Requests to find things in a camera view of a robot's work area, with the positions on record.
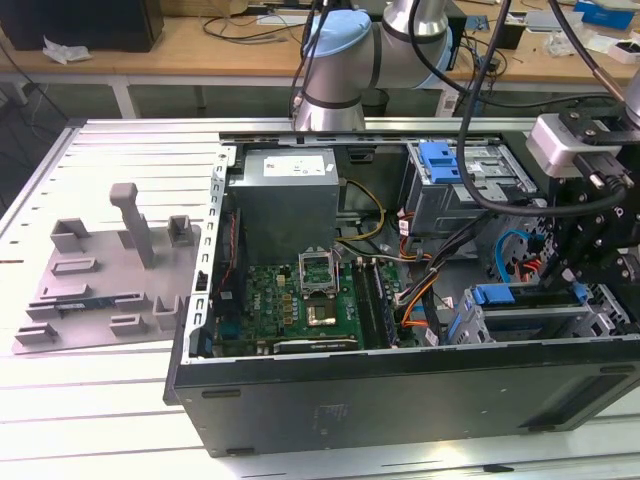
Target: electrical cable bundle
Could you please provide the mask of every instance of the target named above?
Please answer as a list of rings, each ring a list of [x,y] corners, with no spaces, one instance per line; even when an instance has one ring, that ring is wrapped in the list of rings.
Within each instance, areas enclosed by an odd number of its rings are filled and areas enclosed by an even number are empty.
[[[414,212],[409,212],[406,213],[405,215],[401,216],[398,218],[399,221],[406,221],[408,222],[409,220],[411,220],[413,217],[415,216]],[[405,260],[414,260],[417,261],[418,260],[418,255],[413,255],[409,252],[407,252],[405,250],[405,247],[407,245],[407,241],[409,240],[409,237],[407,236],[402,236],[402,239],[400,240],[400,258],[403,258]],[[428,253],[423,253],[422,254],[422,258],[421,260],[429,260],[431,258],[431,255]]]
[[[409,320],[411,311],[418,303],[418,300],[420,300],[420,298],[431,289],[435,281],[438,279],[438,272],[442,266],[458,251],[460,247],[473,240],[476,236],[477,230],[483,228],[492,216],[493,213],[486,211],[465,224],[460,230],[453,233],[447,240],[445,240],[438,251],[433,254],[429,263],[427,263],[425,276],[413,286],[398,295],[396,305],[399,307],[407,306],[401,322],[403,327],[411,326],[411,322]]]

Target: white paper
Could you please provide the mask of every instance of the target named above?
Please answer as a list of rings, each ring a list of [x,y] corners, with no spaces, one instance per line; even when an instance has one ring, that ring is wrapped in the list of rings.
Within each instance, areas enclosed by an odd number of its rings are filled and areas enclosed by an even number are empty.
[[[606,35],[593,35],[586,43],[585,47],[594,52],[608,53],[609,49],[620,41],[619,38],[607,37]]]
[[[291,155],[264,159],[265,177],[315,177],[324,174],[322,155]]]
[[[68,62],[79,62],[93,58],[87,47],[67,47],[66,45],[58,45],[44,37],[45,47],[42,49],[47,57],[58,63],[66,65]]]

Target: blue plastic clip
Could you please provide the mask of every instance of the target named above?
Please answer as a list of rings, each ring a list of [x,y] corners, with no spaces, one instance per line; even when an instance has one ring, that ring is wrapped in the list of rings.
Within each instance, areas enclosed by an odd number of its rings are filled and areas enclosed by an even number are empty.
[[[496,283],[494,285],[478,285],[471,292],[478,305],[495,305],[497,303],[516,303],[509,285]]]
[[[456,156],[446,142],[420,143],[420,157],[433,183],[462,183]]]
[[[587,303],[587,300],[589,300],[589,291],[587,290],[587,287],[578,282],[574,282],[572,287],[573,293],[575,293],[576,297],[578,297],[578,301],[581,304]]]

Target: computer case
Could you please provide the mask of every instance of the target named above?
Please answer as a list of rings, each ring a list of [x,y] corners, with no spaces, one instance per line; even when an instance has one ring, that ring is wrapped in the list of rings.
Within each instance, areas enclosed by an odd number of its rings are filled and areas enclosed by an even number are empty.
[[[160,0],[2,0],[0,22],[16,50],[43,37],[89,50],[148,52],[164,26]]]

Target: computer case side panel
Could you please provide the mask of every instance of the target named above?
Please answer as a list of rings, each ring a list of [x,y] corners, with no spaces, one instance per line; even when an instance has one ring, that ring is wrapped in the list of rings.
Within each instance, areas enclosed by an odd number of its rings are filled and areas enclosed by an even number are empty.
[[[566,431],[638,385],[638,343],[180,365],[175,391],[214,457]]]

